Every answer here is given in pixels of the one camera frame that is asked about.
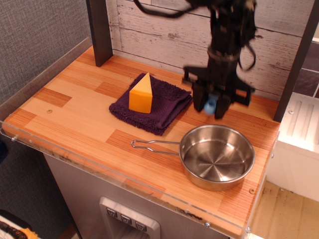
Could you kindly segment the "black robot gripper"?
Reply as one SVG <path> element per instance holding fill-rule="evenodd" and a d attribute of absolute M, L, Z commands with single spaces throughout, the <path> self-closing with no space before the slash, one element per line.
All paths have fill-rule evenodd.
<path fill-rule="evenodd" d="M 216 94 L 215 119 L 222 119 L 230 105 L 238 102 L 249 105 L 255 89 L 237 75 L 240 63 L 238 50 L 227 54 L 209 47 L 207 67 L 184 66 L 183 82 L 190 83 L 193 92 L 193 105 L 201 112 L 209 94 Z"/>

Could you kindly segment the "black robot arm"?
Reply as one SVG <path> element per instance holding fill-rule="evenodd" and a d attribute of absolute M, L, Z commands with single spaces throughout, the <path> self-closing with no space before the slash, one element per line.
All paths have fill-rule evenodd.
<path fill-rule="evenodd" d="M 244 47 L 255 56 L 254 0 L 203 0 L 195 6 L 207 6 L 211 13 L 212 40 L 207 49 L 207 67 L 184 67 L 184 82 L 191 83 L 194 108 L 222 119 L 233 103 L 248 106 L 255 89 L 237 75 Z"/>

